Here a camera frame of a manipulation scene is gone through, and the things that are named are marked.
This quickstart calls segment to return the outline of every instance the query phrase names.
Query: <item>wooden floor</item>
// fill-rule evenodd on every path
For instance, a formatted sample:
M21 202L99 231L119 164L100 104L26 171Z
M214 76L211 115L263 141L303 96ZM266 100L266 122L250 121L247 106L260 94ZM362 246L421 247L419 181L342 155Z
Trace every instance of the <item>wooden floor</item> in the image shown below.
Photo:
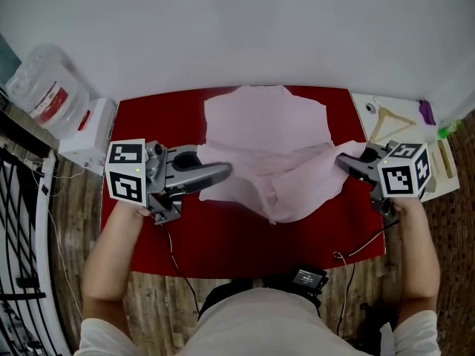
M17 112L12 112L12 116L17 120L28 122ZM35 134L47 140L52 146L55 142L50 136L34 128ZM474 168L467 168L459 165L459 174L474 177ZM81 168L73 165L67 160L61 160L59 164L58 176L72 176L81 171ZM79 344L81 317L76 308L73 293L77 298L79 307L81 300L81 276L89 252L94 247L94 243L99 235L99 216L101 204L102 180L95 174L88 171L74 177L73 179L58 179L55 186L55 194L60 194L53 201L53 218L59 234L59 244L54 242L54 280L56 290L59 295L61 315L64 319L68 338L74 349ZM452 193L426 205L429 212L433 212L430 221L433 224L433 238L441 243L439 238L439 218L440 205L445 204L445 200L460 200L463 194ZM473 231L474 221L465 220L465 230ZM400 296L399 273L400 273L400 245L397 227L387 230L387 253L383 257L367 260L356 264L355 276L350 288L347 302L347 310L342 323L341 334L345 339L361 339L364 337L364 323L375 313L381 314L384 310L366 309L365 303L371 307L393 308L397 306ZM472 242L472 253L467 261L467 268L472 276L473 282L473 236L469 238ZM66 270L62 267L59 257L58 246L61 248L65 259ZM446 247L438 247L439 256L447 258L451 250ZM443 263L442 279L448 278L454 270L451 265ZM345 268L335 268L328 271L330 281L324 288L321 297L321 317L322 320L333 330L336 330L341 306L344 299L346 283ZM71 282L71 292L65 275ZM190 280L197 292L199 304L206 299L206 295L215 287L228 280ZM453 297L450 286L442 284L441 297L445 312L455 312L457 310L473 310L475 307L474 298L471 291L463 286L456 290L458 294ZM128 322L132 337L135 343L148 355L173 355L180 350L191 337L193 328L197 321L197 313L194 308L193 297L186 283L180 278L162 277L151 274L141 274L133 272L128 284L128 296L125 302ZM439 319L439 342L445 355L472 355L475 349L475 323L473 318L453 322L451 327L445 325L445 318ZM463 333L463 341L458 339L456 333Z

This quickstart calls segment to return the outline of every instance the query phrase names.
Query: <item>person's right hand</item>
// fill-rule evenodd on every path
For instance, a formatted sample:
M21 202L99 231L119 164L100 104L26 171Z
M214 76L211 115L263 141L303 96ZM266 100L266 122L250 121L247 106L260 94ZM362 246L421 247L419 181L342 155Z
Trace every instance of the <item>person's right hand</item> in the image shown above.
M391 198L393 201L394 209L397 212L409 211L414 208L422 206L421 200L419 198Z

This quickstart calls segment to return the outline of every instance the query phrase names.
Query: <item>black railing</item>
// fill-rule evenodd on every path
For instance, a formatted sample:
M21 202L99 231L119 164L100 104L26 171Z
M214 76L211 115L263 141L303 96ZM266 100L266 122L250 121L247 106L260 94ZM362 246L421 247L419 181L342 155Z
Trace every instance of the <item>black railing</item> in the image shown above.
M34 248L34 214L40 176L41 172L32 171L0 148L0 230L3 230L0 236L4 238L0 239L4 247L4 259L0 263L2 354L59 354L42 311L41 301L46 295L39 288Z

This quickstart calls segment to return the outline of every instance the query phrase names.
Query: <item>pink cloth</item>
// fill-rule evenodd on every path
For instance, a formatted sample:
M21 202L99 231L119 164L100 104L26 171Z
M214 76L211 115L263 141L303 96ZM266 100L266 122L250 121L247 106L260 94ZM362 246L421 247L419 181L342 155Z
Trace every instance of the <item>pink cloth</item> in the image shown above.
M200 200L239 202L271 223L303 219L338 195L347 174L336 156L361 156L366 145L335 147L326 107L282 86L216 96L205 101L205 116L206 144L197 156L202 163L230 162L233 172L201 191Z

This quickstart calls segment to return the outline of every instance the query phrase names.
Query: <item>white wall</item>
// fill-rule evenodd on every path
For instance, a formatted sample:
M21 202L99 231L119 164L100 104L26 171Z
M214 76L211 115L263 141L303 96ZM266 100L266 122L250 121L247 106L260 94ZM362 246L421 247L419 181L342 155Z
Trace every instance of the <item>white wall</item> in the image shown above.
M0 0L0 32L20 58L57 43L116 100L246 83L416 99L475 53L474 14L475 0Z

